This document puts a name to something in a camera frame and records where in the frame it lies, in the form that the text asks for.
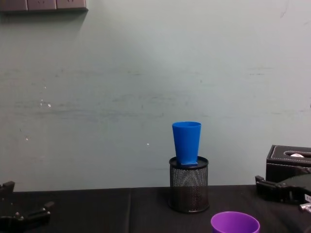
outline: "blue plastic cup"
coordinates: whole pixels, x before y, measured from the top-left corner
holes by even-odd
[[[201,123],[176,122],[172,127],[177,161],[182,165],[197,164]]]

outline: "light blue wall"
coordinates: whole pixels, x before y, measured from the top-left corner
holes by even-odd
[[[311,2],[88,7],[1,17],[1,182],[167,186],[180,120],[203,124],[210,184],[254,183],[272,144],[311,146]]]

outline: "black tablecloth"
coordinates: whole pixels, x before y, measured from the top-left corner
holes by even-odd
[[[55,201],[49,225],[29,233],[208,233],[211,217],[222,211],[254,216],[261,233],[306,233],[311,226],[311,214],[264,201],[253,185],[210,186],[210,208],[198,214],[171,210],[168,194],[169,188],[132,188],[20,192],[13,198],[24,209]]]

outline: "black clamp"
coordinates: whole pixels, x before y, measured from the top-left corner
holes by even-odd
[[[9,201],[14,186],[12,181],[0,185],[0,232],[24,232],[47,224],[54,202],[50,201],[31,212],[23,212],[14,208],[13,203]]]
[[[296,176],[279,183],[256,176],[257,193],[266,200],[303,204],[311,198],[311,168],[296,167]]]

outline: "cup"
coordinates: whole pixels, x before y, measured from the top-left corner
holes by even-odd
[[[213,233],[259,233],[260,230],[257,219],[240,212],[221,212],[210,222]]]
[[[176,122],[172,128],[177,161],[182,165],[197,164],[201,123]]]

